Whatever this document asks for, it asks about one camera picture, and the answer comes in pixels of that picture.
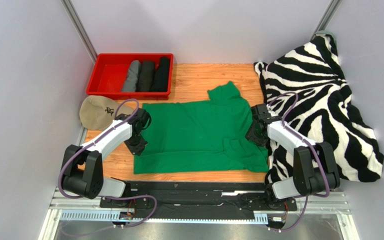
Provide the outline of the green t-shirt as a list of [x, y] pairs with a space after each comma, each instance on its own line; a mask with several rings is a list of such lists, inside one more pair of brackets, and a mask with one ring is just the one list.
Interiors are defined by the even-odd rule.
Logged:
[[150, 126], [142, 132], [144, 152], [133, 172], [268, 171], [268, 150], [246, 139], [251, 107], [233, 82], [207, 92], [208, 99], [145, 103]]

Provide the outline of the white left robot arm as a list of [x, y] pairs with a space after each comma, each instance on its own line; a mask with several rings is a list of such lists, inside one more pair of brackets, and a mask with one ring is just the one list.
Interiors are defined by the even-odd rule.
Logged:
[[104, 176], [103, 162], [119, 145], [125, 144], [134, 156], [145, 150], [147, 141], [142, 131], [151, 124], [150, 114], [138, 108], [130, 115], [120, 114], [97, 137], [65, 149], [58, 188], [67, 198], [122, 198], [127, 184]]

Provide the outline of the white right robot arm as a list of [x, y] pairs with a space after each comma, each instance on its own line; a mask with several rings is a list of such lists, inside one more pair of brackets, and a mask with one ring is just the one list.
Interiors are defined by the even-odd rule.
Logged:
[[266, 191], [273, 200], [315, 195], [327, 197], [341, 180], [334, 150], [328, 142], [315, 142], [292, 129], [262, 103], [251, 107], [252, 123], [245, 135], [257, 146], [268, 141], [280, 144], [293, 157], [292, 176], [270, 183]]

